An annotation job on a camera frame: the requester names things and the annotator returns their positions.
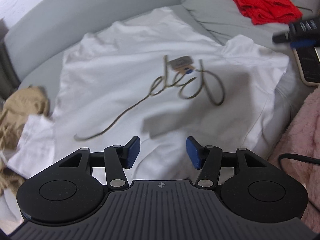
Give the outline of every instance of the green cord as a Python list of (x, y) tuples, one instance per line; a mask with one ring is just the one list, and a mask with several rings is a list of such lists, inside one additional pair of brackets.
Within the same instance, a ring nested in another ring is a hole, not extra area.
[[(152, 85), (150, 86), (150, 90), (149, 90), (149, 93), (143, 98), (141, 99), (140, 101), (138, 101), (137, 103), (135, 103), (133, 106), (130, 106), (129, 108), (127, 108), (126, 110), (124, 110), (105, 130), (103, 130), (102, 132), (99, 132), (97, 134), (94, 134), (92, 136), (89, 136), (89, 137), (86, 137), (86, 138), (81, 138), (79, 137), (78, 135), (75, 135), (74, 136), (74, 139), (76, 141), (86, 141), (86, 140), (89, 140), (89, 139), (92, 139), (92, 138), (95, 138), (97, 136), (100, 136), (102, 134), (104, 134), (105, 132), (107, 132), (108, 130), (110, 130), (111, 127), (113, 127), (116, 122), (118, 122), (118, 120), (125, 114), (127, 113), (128, 111), (130, 111), (131, 109), (135, 108), (137, 105), (139, 105), (140, 103), (142, 103), (144, 100), (146, 100), (147, 98), (149, 97), (154, 97), (156, 95), (159, 95), (160, 93), (162, 93), (166, 88), (170, 88), (170, 87), (179, 87), (179, 97), (182, 98), (182, 99), (193, 99), (195, 98), (197, 95), (199, 95), (199, 93), (201, 92), (202, 88), (205, 89), (206, 93), (207, 93), (207, 96), (210, 100), (210, 102), (214, 105), (214, 106), (220, 106), (222, 105), (224, 99), (225, 99), (225, 88), (223, 86), (223, 83), (221, 81), (221, 79), (219, 78), (218, 75), (208, 71), (208, 70), (205, 70), (204, 67), (203, 67), (203, 62), (202, 60), (199, 60), (199, 63), (200, 63), (200, 70), (196, 69), (196, 71), (200, 72), (200, 75), (201, 75), (201, 85), (198, 89), (198, 91), (190, 96), (190, 97), (185, 97), (183, 96), (182, 92), (184, 90), (184, 88), (190, 84), (191, 82), (193, 82), (197, 77), (193, 77), (191, 79), (189, 79), (187, 82), (183, 83), (183, 84), (178, 84), (186, 74), (183, 74), (181, 75), (180, 78), (178, 78), (178, 76), (180, 75), (180, 73), (176, 73), (176, 75), (174, 76), (173, 80), (172, 80), (172, 84), (168, 84), (168, 56), (165, 55), (164, 56), (164, 76), (160, 76), (160, 77), (157, 77), (154, 82), (152, 83)], [(220, 87), (221, 87), (221, 90), (222, 90), (222, 99), (221, 101), (219, 102), (216, 102), (212, 96), (212, 94), (210, 93), (210, 90), (205, 82), (205, 79), (204, 79), (204, 73), (208, 73), (210, 75), (212, 75), (213, 77), (215, 77), (215, 79), (218, 81)], [(163, 87), (162, 89), (159, 91), (159, 92), (156, 92), (156, 93), (153, 93), (153, 91), (160, 85), (160, 83), (163, 82)]]

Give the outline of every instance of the fluffy pink fabric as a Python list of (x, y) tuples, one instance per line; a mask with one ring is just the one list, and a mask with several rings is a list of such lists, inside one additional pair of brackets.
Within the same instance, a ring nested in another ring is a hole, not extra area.
[[(278, 156), (282, 153), (320, 158), (320, 87), (304, 101), (269, 162), (279, 167)], [(286, 173), (305, 185), (309, 199), (320, 208), (320, 166), (294, 160), (282, 160), (281, 163)], [(314, 232), (320, 233), (320, 214), (310, 204), (301, 220)]]

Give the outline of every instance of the gray plastic base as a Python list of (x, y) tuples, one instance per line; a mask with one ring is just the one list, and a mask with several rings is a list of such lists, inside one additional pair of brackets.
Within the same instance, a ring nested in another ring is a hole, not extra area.
[(134, 181), (128, 190), (111, 192), (94, 215), (76, 224), (49, 227), (27, 221), (10, 235), (13, 240), (311, 240), (315, 236), (298, 218), (277, 224), (245, 220), (225, 208), (213, 191), (197, 189), (189, 180)]

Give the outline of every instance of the folded red fabric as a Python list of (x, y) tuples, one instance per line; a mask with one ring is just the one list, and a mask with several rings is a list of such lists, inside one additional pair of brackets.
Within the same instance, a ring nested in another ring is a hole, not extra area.
[(233, 0), (241, 14), (250, 17), (252, 23), (290, 23), (302, 17), (302, 13), (290, 0)]

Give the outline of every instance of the tan garment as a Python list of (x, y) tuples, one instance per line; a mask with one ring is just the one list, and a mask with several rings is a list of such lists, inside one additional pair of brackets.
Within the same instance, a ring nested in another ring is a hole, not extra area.
[[(0, 150), (15, 150), (30, 114), (48, 115), (49, 103), (39, 87), (14, 92), (0, 112)], [(0, 196), (9, 188), (13, 194), (24, 182), (23, 177), (7, 168), (0, 159)]]
[(14, 92), (0, 112), (0, 150), (17, 147), (29, 114), (48, 115), (49, 103), (38, 87)]

